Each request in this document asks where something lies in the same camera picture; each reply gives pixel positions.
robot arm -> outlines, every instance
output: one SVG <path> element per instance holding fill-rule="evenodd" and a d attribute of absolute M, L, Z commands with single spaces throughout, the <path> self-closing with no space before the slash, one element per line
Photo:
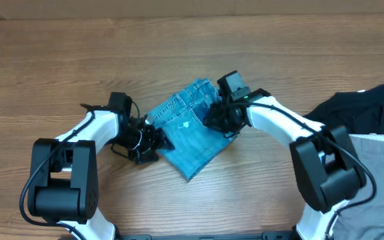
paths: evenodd
<path fill-rule="evenodd" d="M 38 139 L 32 152 L 27 206 L 30 214 L 47 223 L 72 231 L 77 239 L 118 239 L 116 226 L 97 208 L 99 184 L 96 155 L 108 143 L 129 150 L 137 164 L 157 161 L 156 149 L 172 149 L 161 129 L 145 124 L 146 116 L 130 117 L 132 100 L 124 93 L 112 93 L 107 106 L 82 105 L 88 112 L 72 130 L 55 139 Z M 56 179 L 51 173 L 70 171 L 70 179 Z"/>
<path fill-rule="evenodd" d="M 290 149 L 297 186 L 306 202 L 294 233 L 300 239 L 326 239 L 326 229 L 335 211 L 366 184 L 363 169 L 324 142 L 325 137 L 334 141 L 357 159 L 346 130 L 326 129 L 324 124 L 282 106 L 265 90 L 251 92 L 236 71 L 222 77 L 217 84 L 222 102 L 211 106 L 204 124 L 224 133 L 238 133 L 248 125 L 270 134 Z M 334 161 L 324 165 L 321 159 L 332 153 Z"/>

gray cloth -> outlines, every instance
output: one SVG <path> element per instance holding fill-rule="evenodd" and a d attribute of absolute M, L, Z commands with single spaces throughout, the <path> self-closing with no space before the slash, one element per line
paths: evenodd
<path fill-rule="evenodd" d="M 377 196 L 370 203 L 342 212 L 334 225 L 334 239 L 384 239 L 384 141 L 351 136 L 360 160 L 372 172 L 377 183 Z M 370 196 L 371 183 L 351 201 Z"/>

folded jeans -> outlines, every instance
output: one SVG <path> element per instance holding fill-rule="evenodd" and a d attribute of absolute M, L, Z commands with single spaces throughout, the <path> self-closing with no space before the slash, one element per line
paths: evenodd
<path fill-rule="evenodd" d="M 208 79 L 172 95 L 149 113 L 153 125 L 161 127 L 175 150 L 160 150 L 174 167 L 191 180 L 233 140 L 203 125 L 210 104 L 217 100 L 217 90 Z"/>

clothing pile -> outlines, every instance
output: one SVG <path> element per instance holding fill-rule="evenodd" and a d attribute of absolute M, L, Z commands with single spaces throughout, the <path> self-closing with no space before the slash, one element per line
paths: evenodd
<path fill-rule="evenodd" d="M 384 134 L 384 85 L 368 91 L 336 93 L 304 117 L 328 127 L 346 126 L 348 133 Z"/>

wooden table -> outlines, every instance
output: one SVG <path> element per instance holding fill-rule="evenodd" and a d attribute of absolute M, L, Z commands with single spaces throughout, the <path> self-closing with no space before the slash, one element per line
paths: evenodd
<path fill-rule="evenodd" d="M 31 148 L 126 92 L 143 113 L 196 78 L 238 70 L 305 114 L 337 91 L 384 83 L 384 15 L 0 21 L 0 239 L 56 239 L 26 224 L 19 194 Z M 260 233 L 301 216 L 289 152 L 262 132 L 239 138 L 187 183 L 162 159 L 98 156 L 99 207 L 122 233 Z"/>

